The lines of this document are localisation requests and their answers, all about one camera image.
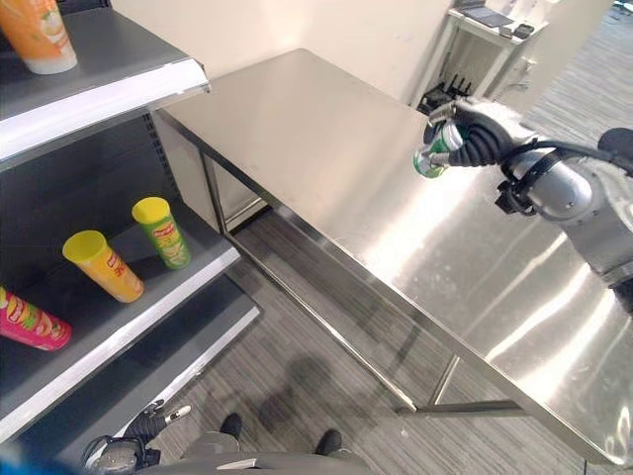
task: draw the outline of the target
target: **orange bottle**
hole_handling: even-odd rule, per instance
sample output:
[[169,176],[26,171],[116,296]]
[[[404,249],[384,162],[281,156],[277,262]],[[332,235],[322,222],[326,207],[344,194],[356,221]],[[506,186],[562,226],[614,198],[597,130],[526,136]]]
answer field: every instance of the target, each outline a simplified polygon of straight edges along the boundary
[[60,349],[70,340],[66,322],[0,287],[0,334],[39,349]]
[[36,74],[55,74],[77,64],[55,0],[2,0],[0,27]]

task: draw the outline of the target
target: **green chip canister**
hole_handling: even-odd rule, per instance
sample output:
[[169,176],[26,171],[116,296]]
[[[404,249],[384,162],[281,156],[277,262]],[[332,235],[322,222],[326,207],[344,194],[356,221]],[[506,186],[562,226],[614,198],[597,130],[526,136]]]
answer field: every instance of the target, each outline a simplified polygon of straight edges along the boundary
[[170,269],[182,269],[191,262],[191,252],[171,216],[166,200],[150,196],[132,207],[132,216],[143,227]]
[[431,153],[443,153],[458,149],[464,144],[462,135],[453,121],[446,121],[446,124],[437,131],[433,142],[418,149],[413,155],[413,167],[426,178],[437,178],[444,172],[446,167],[434,165],[430,162]]

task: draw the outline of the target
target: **yellow lid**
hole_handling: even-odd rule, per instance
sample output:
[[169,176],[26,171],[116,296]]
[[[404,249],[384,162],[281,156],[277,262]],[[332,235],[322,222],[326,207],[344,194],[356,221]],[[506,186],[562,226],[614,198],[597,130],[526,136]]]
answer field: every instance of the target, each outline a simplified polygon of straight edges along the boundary
[[169,203],[157,196],[143,198],[132,207],[132,216],[142,225],[158,223],[169,216]]
[[106,238],[98,231],[81,231],[66,240],[61,253],[76,264],[92,259],[107,246]]

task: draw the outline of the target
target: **gray carpet floor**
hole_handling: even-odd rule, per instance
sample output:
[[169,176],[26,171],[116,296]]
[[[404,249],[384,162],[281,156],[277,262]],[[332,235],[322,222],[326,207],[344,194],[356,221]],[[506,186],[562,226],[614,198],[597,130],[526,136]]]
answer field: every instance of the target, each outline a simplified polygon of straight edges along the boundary
[[[630,18],[605,17],[528,123],[584,143],[595,143],[608,127],[630,125],[632,35]],[[410,394],[429,397],[450,356],[437,341],[390,313],[274,213],[238,237]],[[531,418],[399,417],[397,402],[247,260],[229,275],[265,313],[170,403],[194,409],[153,443],[164,462],[237,411],[243,449],[308,452],[327,428],[338,428],[377,474],[583,473],[584,461]],[[453,381],[445,402],[502,397],[464,364]],[[618,471],[588,467],[592,474]]]

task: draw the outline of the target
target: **black shoe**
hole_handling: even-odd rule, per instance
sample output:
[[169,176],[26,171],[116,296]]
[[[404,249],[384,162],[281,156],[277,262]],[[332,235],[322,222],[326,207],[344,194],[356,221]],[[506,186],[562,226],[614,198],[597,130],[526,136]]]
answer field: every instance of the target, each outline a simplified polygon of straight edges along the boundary
[[241,417],[237,413],[232,413],[226,416],[225,421],[220,427],[221,433],[227,433],[239,440],[239,434],[241,433]]
[[316,455],[328,456],[330,453],[340,450],[343,446],[343,437],[335,428],[327,430],[320,438],[316,446]]

